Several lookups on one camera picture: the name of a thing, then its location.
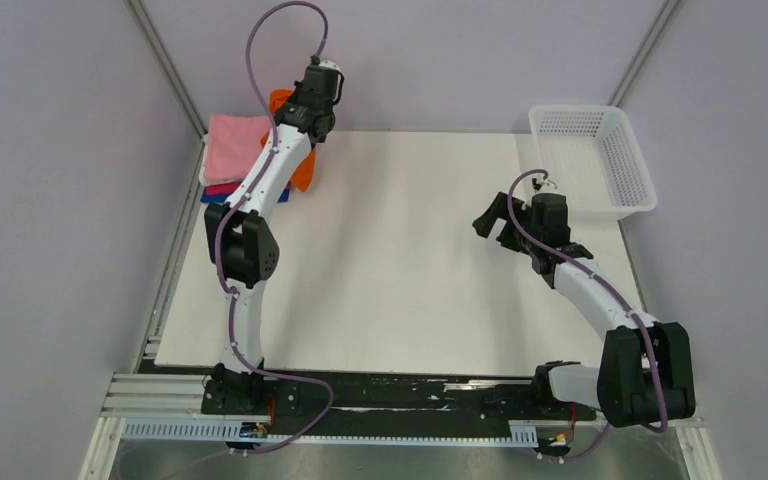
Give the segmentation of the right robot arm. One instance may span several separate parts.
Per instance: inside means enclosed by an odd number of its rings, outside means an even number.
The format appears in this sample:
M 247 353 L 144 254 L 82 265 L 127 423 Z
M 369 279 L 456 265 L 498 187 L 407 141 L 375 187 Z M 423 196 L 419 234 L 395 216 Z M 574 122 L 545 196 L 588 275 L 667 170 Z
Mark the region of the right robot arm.
M 497 242 L 530 257 L 535 273 L 568 300 L 603 341 L 600 363 L 552 361 L 535 370 L 531 403 L 556 417 L 570 403 L 603 413 L 616 428 L 690 418 L 696 411 L 689 334 L 634 310 L 606 278 L 593 254 L 571 238 L 564 196 L 537 193 L 530 202 L 500 192 L 473 221 L 487 238 L 504 223 Z

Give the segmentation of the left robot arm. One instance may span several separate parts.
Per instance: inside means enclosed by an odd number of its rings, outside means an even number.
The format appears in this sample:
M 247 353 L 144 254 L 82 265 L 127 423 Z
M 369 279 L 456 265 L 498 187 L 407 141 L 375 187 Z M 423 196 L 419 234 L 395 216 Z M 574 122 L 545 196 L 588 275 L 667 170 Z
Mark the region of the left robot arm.
M 262 309 L 266 282 L 280 258 L 268 220 L 292 175 L 334 128 L 344 81 L 334 62 L 313 57 L 303 79 L 272 113 L 250 173 L 224 204 L 204 213 L 210 257 L 229 303 L 228 337 L 206 382 L 205 414 L 252 414 L 265 403 Z

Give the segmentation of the orange t-shirt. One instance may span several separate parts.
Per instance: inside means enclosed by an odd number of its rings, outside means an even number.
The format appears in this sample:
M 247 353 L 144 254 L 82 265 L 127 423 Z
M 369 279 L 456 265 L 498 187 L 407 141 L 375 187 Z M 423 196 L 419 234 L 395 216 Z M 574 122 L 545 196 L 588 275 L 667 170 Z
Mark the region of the orange t-shirt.
M 291 89 L 275 89 L 269 94 L 268 98 L 268 108 L 269 112 L 271 114 L 275 114 L 278 109 L 284 105 L 284 103 L 289 99 L 290 95 L 293 93 Z M 311 184 L 313 183 L 314 178 L 314 172 L 315 172 L 315 160 L 316 160 L 316 152 L 315 152 L 315 146 L 311 143 L 308 143 L 309 150 L 306 156 L 303 160 L 299 162 L 299 164 L 296 166 L 295 170 L 293 171 L 292 175 L 289 179 L 289 184 L 301 191 L 306 192 Z

